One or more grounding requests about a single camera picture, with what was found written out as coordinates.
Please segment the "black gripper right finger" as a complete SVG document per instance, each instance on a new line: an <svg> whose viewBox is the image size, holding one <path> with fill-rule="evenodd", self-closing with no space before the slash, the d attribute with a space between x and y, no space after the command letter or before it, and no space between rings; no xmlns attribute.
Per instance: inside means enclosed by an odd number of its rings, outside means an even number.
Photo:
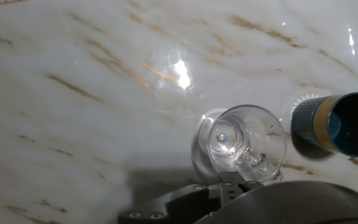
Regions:
<svg viewBox="0 0 358 224"><path fill-rule="evenodd" d="M257 181L245 180L238 172L220 172L219 180L221 207L250 190L264 186Z"/></svg>

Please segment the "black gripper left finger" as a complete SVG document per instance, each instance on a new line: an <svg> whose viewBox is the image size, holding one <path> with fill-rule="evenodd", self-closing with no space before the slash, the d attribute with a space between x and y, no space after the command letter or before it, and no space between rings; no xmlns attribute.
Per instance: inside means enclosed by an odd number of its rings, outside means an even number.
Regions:
<svg viewBox="0 0 358 224"><path fill-rule="evenodd" d="M118 224L196 223L220 209L218 188L191 184L120 212Z"/></svg>

